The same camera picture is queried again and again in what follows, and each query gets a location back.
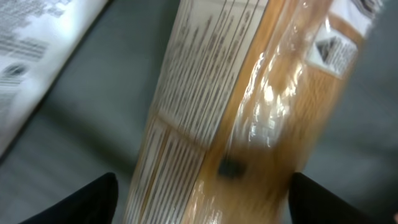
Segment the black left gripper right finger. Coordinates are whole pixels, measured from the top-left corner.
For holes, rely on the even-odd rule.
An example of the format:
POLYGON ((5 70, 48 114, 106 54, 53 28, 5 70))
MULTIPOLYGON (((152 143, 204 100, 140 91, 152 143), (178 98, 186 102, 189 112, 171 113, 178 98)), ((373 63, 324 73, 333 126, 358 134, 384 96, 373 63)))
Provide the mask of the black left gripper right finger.
POLYGON ((289 187, 293 224, 372 224, 364 213, 301 172, 293 174, 289 187))

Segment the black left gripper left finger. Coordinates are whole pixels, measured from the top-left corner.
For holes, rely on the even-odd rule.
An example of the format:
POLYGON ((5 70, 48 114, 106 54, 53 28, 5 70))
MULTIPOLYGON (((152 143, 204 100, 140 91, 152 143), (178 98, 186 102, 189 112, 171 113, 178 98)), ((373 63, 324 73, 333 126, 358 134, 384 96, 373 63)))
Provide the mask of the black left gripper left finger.
POLYGON ((21 224, 111 224, 118 196, 116 175, 108 172, 21 224))

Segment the orange spaghetti packet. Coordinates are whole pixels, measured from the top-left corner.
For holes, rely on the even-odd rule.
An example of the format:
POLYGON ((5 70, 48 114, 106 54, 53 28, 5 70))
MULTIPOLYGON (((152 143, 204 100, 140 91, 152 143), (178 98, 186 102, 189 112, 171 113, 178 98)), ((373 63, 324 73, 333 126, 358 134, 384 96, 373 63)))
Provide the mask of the orange spaghetti packet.
POLYGON ((180 1, 124 223, 280 223, 374 0, 180 1))

